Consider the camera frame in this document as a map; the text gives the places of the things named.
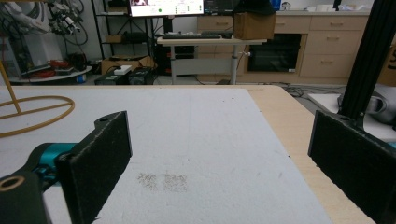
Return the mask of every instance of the computer monitor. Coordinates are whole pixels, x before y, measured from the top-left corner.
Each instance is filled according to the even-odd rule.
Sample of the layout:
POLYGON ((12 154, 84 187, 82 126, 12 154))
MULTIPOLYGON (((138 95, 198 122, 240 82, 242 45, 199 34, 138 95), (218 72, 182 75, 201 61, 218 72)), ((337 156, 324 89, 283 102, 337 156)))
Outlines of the computer monitor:
POLYGON ((240 0, 204 0, 204 13, 212 16, 229 16, 240 0))
POLYGON ((132 17, 193 16, 204 14, 204 0, 129 0, 132 17))

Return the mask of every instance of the wooden table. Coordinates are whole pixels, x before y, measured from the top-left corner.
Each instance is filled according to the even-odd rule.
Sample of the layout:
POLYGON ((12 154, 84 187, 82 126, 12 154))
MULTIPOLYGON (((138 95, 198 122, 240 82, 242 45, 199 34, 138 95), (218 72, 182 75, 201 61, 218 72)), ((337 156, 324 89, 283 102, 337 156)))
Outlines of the wooden table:
MULTIPOLYGON (((102 92, 106 92, 106 90, 114 90, 114 89, 143 89, 143 90, 171 90, 171 89, 243 89, 247 90, 251 98, 254 100, 257 107, 260 109, 261 113, 264 115, 265 119, 268 121, 271 129, 274 131, 277 138, 280 140, 280 143, 283 147, 287 150, 288 154, 290 155, 292 161, 298 168, 299 172, 302 174, 306 184, 309 188, 313 191, 313 193, 318 198, 318 201, 325 209, 326 213, 330 217, 333 223, 374 223, 370 218, 363 214, 363 212, 356 207, 356 205, 350 201, 344 193, 337 188, 332 181, 323 174, 320 169, 312 162, 312 160, 307 156, 307 150, 310 141, 310 135, 313 127, 313 120, 314 116, 307 111, 302 105, 300 105, 297 101, 295 101, 291 96, 289 96, 284 90, 277 86, 115 86, 115 87, 95 87, 95 86, 85 86, 85 87, 15 87, 14 90, 17 94, 20 91, 29 91, 32 94, 35 92, 45 92, 45 91, 55 91, 55 90, 85 90, 89 92, 90 90, 101 90, 102 92)), ((166 113, 166 111, 158 111, 158 116, 161 113, 166 113)), ((90 111, 86 111, 83 115, 86 119, 98 119, 97 117, 92 118, 90 116, 90 111)), ((64 138, 69 136, 71 139, 78 139, 82 136, 78 136, 81 130, 86 129, 86 127, 81 126, 78 128, 78 132, 76 133, 64 133, 62 130, 59 130, 61 134, 64 134, 64 138)), ((45 132, 44 129, 35 131, 37 133, 30 133, 30 134, 42 134, 45 132)), ((22 153, 21 155, 9 164, 8 166, 4 167, 4 161, 6 161, 6 157, 13 155, 12 150, 18 150, 18 148, 12 148, 10 145, 19 144, 18 142, 23 141, 23 135, 15 136, 13 139, 3 138, 0 139, 0 176, 7 175, 13 170, 21 167, 26 160, 26 152, 22 153)), ((32 149, 35 146, 35 143, 25 143, 26 145, 30 144, 32 149)), ((46 191, 46 194, 49 195, 48 197, 52 197, 59 192, 54 190, 46 191)), ((284 211, 283 216, 292 216, 288 214, 288 211, 284 211)))

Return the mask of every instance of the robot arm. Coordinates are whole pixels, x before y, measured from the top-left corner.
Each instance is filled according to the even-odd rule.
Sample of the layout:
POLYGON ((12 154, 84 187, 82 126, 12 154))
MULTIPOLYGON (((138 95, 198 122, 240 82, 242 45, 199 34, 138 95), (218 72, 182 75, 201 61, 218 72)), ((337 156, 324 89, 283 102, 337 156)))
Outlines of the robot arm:
POLYGON ((49 8, 51 19, 47 16, 47 10, 43 2, 23 3, 23 5, 15 2, 5 2, 3 3, 3 10, 21 25, 21 31, 25 34, 31 30, 36 30, 43 34, 53 32, 57 35, 72 35, 75 31, 80 31, 75 22, 82 21, 82 19, 73 8, 57 2, 48 2, 46 4, 49 8), (31 12, 29 13, 25 13, 29 9, 22 8, 32 6, 33 8, 30 9, 31 12))
POLYGON ((41 33, 50 32, 50 26, 44 21, 44 4, 38 3, 39 15, 36 18, 31 18, 26 16, 21 7, 15 2, 4 3, 4 8, 10 16, 12 16, 16 21, 18 21, 22 26, 30 29, 38 30, 41 33))

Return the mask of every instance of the shelf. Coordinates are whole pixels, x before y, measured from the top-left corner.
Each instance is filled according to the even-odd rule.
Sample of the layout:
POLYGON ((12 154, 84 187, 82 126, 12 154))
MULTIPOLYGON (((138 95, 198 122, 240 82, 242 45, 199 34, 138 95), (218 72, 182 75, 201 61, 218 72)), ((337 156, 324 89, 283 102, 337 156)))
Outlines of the shelf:
POLYGON ((78 71, 74 72, 70 75, 65 75, 65 76, 53 76, 53 77, 44 77, 44 78, 39 78, 39 77, 32 77, 32 78, 18 78, 18 77, 9 77, 8 80, 10 82, 18 82, 18 83, 32 83, 32 82, 46 82, 46 81, 54 81, 54 80, 60 80, 60 79, 65 79, 69 77, 76 77, 79 75, 83 75, 89 71, 91 71, 92 67, 87 66, 87 68, 84 71, 78 71))
POLYGON ((111 50, 111 55, 115 55, 117 54, 115 52, 115 49, 117 48, 113 48, 113 46, 119 46, 119 45, 132 45, 134 48, 134 44, 137 45, 141 45, 141 44, 146 44, 147 45, 147 49, 148 49, 148 55, 150 53, 150 45, 151 45, 151 41, 149 39, 149 35, 148 35, 148 21, 146 18, 132 18, 128 13, 126 13, 125 11, 108 11, 109 7, 107 7, 107 2, 106 0, 102 0, 102 6, 99 9, 99 12, 96 12, 95 10, 95 3, 94 0, 91 0, 92 2, 92 11, 93 11, 93 15, 94 15, 94 20, 95 20, 95 26, 96 26, 96 31, 98 34, 98 39, 99 39, 99 43, 100 43, 100 50, 102 53, 102 59, 108 57, 109 55, 105 55, 105 51, 104 51, 104 45, 109 46, 110 50, 111 50), (122 23, 122 21, 120 20, 111 20, 109 19, 109 17, 111 18, 124 18, 125 22, 120 26, 120 29, 118 31, 116 31, 116 26, 114 26, 115 22, 120 22, 122 23), (102 29, 102 27, 100 28, 98 24, 100 24, 101 22, 98 21, 98 18, 100 18, 101 21, 104 22, 104 24, 106 25, 106 29, 102 29), (145 27, 141 28, 140 25, 136 24, 134 21, 137 20, 144 20, 144 25, 145 27), (121 43, 110 43, 110 42, 106 42, 102 36, 108 36, 108 35, 119 35, 123 32, 128 32, 130 34, 134 34, 136 32, 133 32, 134 28, 139 29, 141 32, 139 32, 139 35, 136 36, 135 38, 128 38, 128 36, 126 36, 125 38, 127 39, 127 41, 123 41, 121 43))

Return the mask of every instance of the metal shelving unit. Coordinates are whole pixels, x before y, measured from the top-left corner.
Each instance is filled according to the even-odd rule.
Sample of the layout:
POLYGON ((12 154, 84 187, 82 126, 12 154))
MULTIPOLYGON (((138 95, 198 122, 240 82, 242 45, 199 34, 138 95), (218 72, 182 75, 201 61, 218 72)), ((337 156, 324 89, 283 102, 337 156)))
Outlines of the metal shelving unit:
POLYGON ((152 46, 152 43, 151 43, 151 38, 149 37, 148 31, 149 31, 149 24, 152 24, 152 21, 150 21, 151 19, 132 18, 126 13, 113 15, 110 12, 110 14, 107 14, 107 13, 109 13, 109 11, 107 8, 106 0, 102 0, 102 4, 103 4, 102 10, 103 11, 97 12, 97 10, 95 8, 95 0, 91 0, 91 3, 92 3, 92 11, 93 11, 93 15, 94 15, 94 20, 95 20, 96 32, 98 34, 98 39, 100 42, 100 50, 101 50, 101 54, 102 54, 102 59, 104 59, 106 57, 105 51, 104 51, 104 45, 109 45, 111 54, 114 55, 115 54, 115 50, 114 50, 115 45, 132 45, 133 52, 135 52, 134 45, 146 44, 147 50, 148 50, 148 55, 150 55, 150 48, 152 46), (111 32, 111 29, 110 29, 111 23, 114 22, 114 21, 112 21, 112 19, 114 19, 114 18, 124 19, 124 23, 122 24, 122 26, 120 27, 120 29, 117 32, 111 32), (102 31, 99 28, 99 20, 104 20, 104 22, 106 24, 106 31, 102 31), (144 21, 144 31, 142 30, 142 32, 133 32, 134 25, 136 27, 139 27, 135 23, 135 21, 142 21, 142 20, 144 21), (102 35, 122 35, 122 31, 125 31, 125 29, 129 30, 129 32, 130 32, 129 34, 130 34, 131 38, 125 39, 125 41, 122 41, 122 43, 108 43, 102 38, 102 35))

